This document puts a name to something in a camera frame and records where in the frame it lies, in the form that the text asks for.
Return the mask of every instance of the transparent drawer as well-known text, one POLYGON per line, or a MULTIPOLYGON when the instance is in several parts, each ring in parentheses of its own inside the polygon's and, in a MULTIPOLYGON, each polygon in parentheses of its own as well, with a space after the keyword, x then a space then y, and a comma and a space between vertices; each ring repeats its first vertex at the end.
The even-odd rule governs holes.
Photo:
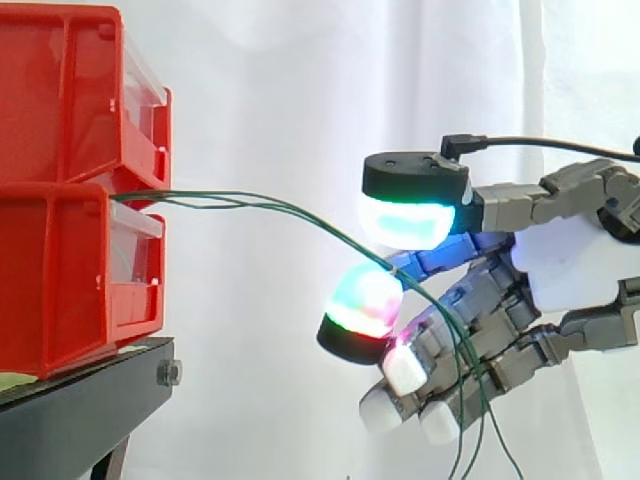
POLYGON ((162 238, 158 220, 111 201, 111 282, 153 283, 149 272, 150 243, 162 238))

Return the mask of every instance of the red storage drawer unit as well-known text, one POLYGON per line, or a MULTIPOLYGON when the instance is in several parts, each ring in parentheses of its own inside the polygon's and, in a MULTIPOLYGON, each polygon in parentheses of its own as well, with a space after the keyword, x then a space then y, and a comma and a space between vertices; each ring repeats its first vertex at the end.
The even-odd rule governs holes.
POLYGON ((111 7, 0 4, 0 183, 170 184, 171 95, 111 7))
POLYGON ((0 186, 0 371, 47 378, 163 323, 164 222, 93 184, 0 186))

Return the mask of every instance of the black shelf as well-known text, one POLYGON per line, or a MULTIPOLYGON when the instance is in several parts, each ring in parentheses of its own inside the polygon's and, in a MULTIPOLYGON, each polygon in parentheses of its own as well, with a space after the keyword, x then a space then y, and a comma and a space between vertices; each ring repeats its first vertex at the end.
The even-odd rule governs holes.
POLYGON ((0 394, 0 479, 74 480, 126 445, 172 393, 159 368, 174 358, 173 339, 135 346, 142 348, 0 394))

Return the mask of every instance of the blue component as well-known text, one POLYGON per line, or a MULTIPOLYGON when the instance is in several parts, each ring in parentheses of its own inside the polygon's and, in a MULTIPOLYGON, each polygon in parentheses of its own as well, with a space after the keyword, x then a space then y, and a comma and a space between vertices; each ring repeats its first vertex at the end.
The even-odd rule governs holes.
MULTIPOLYGON (((416 252, 399 252, 387 258, 387 260, 417 282, 424 282, 429 278, 429 275, 423 270, 416 252)), ((404 282, 402 282, 402 288, 404 291, 409 290, 409 287, 404 282)))
MULTIPOLYGON (((387 260, 417 282, 494 252, 510 242, 505 233, 460 233, 449 235, 435 250, 396 253, 387 260)), ((408 290, 402 282, 402 288, 408 290)))

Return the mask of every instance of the black cable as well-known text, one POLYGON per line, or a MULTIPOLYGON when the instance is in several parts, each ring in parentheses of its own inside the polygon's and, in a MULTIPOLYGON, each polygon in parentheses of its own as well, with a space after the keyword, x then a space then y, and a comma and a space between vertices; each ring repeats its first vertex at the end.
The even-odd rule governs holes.
POLYGON ((487 138, 487 147, 495 145, 522 145, 534 147, 557 148, 559 150, 569 150, 572 152, 586 153, 588 155, 596 155, 599 157, 611 158, 623 162, 640 163, 640 156, 629 153, 616 152, 605 148, 592 147, 582 145, 580 143, 565 142, 563 140, 553 140, 551 138, 536 137, 489 137, 487 138))
POLYGON ((586 153, 588 155, 595 155, 598 157, 611 158, 613 160, 620 160, 622 162, 640 163, 640 138, 636 140, 634 144, 634 153, 616 152, 613 150, 607 150, 605 148, 592 147, 589 145, 582 145, 580 143, 565 142, 563 140, 554 140, 551 138, 536 138, 536 137, 487 137, 485 135, 446 135, 442 137, 442 145, 440 147, 440 154, 445 158, 451 158, 458 160, 461 155, 467 153, 478 152, 485 150, 489 147, 511 145, 511 146, 533 146, 533 147, 545 147, 545 148, 557 148, 560 150, 568 150, 578 153, 586 153))

